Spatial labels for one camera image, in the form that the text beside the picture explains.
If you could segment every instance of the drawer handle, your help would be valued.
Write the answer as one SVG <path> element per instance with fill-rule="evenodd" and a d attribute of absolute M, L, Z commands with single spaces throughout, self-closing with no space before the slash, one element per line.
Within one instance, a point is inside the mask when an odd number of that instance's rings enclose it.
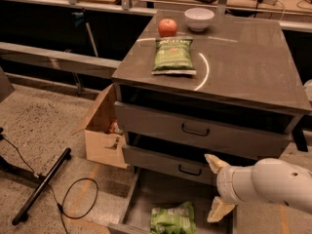
<path fill-rule="evenodd" d="M 182 126 L 181 126 L 181 129 L 187 133 L 187 134 L 192 134 L 192 135 L 195 135 L 195 136 L 199 136 L 199 137 L 207 137 L 210 130 L 209 129 L 206 129 L 206 132 L 205 133 L 196 133 L 196 132 L 193 132 L 193 131 L 189 131 L 189 130 L 186 130 L 185 129 L 185 124 L 183 123 Z"/>
<path fill-rule="evenodd" d="M 185 173 L 187 175 L 190 175 L 190 176 L 199 176 L 201 173 L 202 173 L 202 170 L 198 170 L 198 173 L 192 173 L 192 172 L 189 172 L 187 170 L 184 170 L 182 165 L 178 165 L 178 170 L 182 173 Z"/>

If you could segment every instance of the snack bag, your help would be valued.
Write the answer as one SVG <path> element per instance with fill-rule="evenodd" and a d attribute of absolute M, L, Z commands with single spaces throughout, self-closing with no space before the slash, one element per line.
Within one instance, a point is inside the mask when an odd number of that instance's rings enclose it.
<path fill-rule="evenodd" d="M 195 229 L 194 209 L 190 202 L 171 209 L 152 209 L 152 234 L 195 234 Z"/>
<path fill-rule="evenodd" d="M 123 131 L 118 127 L 118 123 L 117 120 L 114 120 L 109 127 L 108 132 L 110 134 L 118 134 L 118 135 L 122 135 Z"/>
<path fill-rule="evenodd" d="M 196 75 L 190 46 L 193 38 L 176 36 L 156 39 L 156 57 L 152 74 Z"/>

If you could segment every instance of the concrete floor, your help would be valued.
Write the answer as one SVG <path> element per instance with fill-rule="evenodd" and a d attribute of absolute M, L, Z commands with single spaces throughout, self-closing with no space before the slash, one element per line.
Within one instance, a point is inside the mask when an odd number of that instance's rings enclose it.
<path fill-rule="evenodd" d="M 131 169 L 123 170 L 86 160 L 83 133 L 70 132 L 93 103 L 95 94 L 76 96 L 70 86 L 10 76 L 15 91 L 0 103 L 0 127 L 5 137 L 36 173 L 45 174 L 66 147 L 72 159 L 65 161 L 50 185 L 61 203 L 69 186 L 77 179 L 91 177 L 99 186 L 95 206 L 79 220 L 65 219 L 68 233 L 108 233 L 108 222 L 117 223 L 133 181 Z M 312 135 L 306 133 L 309 152 L 298 152 L 291 143 L 281 159 L 312 170 Z M 17 151 L 0 141 L 0 155 L 9 163 L 27 169 Z M 65 233 L 52 190 L 46 188 L 30 209 L 29 219 L 11 224 L 33 188 L 21 180 L 0 172 L 0 233 Z M 65 209 L 71 215 L 82 214 L 93 202 L 95 187 L 82 181 L 68 195 Z M 239 234 L 309 234 L 312 215 L 283 206 L 248 203 L 238 207 Z"/>

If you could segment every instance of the drawer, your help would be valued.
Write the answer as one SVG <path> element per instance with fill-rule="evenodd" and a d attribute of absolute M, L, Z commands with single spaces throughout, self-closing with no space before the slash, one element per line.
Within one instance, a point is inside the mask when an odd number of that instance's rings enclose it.
<path fill-rule="evenodd" d="M 108 224 L 108 229 L 111 234 L 150 233 L 153 208 L 174 208 L 189 201 L 195 212 L 196 234 L 236 233 L 235 210 L 219 223 L 207 223 L 215 195 L 214 186 L 138 169 L 124 212 L 117 224 Z"/>
<path fill-rule="evenodd" d="M 237 127 L 119 101 L 115 103 L 115 110 L 119 126 L 126 132 L 249 159 L 279 157 L 291 141 L 289 135 Z"/>
<path fill-rule="evenodd" d="M 118 84 L 118 88 L 119 99 L 126 104 L 275 134 L 289 133 L 293 117 L 297 116 L 284 110 L 275 111 L 271 107 L 266 107 L 266 110 L 256 108 L 251 101 L 234 105 L 232 102 L 235 101 L 230 100 L 198 98 L 184 90 L 177 95 L 171 90 L 165 93 L 124 84 Z"/>
<path fill-rule="evenodd" d="M 208 163 L 203 164 L 129 145 L 124 145 L 123 153 L 125 162 L 135 167 L 216 185 L 216 175 L 212 173 Z"/>

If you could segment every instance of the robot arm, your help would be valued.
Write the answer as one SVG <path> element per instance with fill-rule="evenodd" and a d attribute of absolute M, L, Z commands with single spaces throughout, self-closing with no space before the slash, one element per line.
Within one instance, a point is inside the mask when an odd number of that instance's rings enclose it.
<path fill-rule="evenodd" d="M 279 159 L 263 159 L 254 166 L 235 167 L 205 155 L 220 197 L 215 197 L 208 222 L 220 221 L 236 205 L 262 201 L 283 204 L 312 214 L 312 173 Z"/>

